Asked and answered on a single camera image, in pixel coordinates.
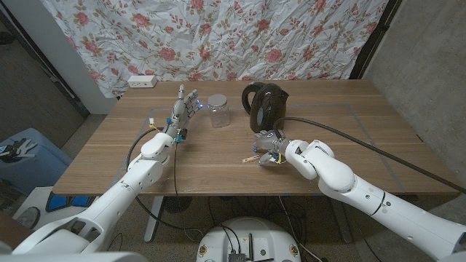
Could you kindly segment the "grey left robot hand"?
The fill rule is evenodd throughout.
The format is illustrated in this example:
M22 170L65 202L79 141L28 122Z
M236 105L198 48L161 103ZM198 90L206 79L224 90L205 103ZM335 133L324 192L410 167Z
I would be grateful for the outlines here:
M163 133L169 135L174 141L179 142L186 138L187 127L190 119L200 110L203 105L198 99L197 90L188 95L185 94L185 86L180 85L178 98L173 106L170 117Z

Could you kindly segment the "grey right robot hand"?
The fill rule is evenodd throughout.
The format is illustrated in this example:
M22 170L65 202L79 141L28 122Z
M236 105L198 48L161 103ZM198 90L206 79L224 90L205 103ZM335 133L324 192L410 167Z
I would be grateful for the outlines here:
M270 163L282 164L285 161L285 150L290 140L282 130L262 130L254 135L256 139L253 143L255 152L264 151L258 161L260 166Z

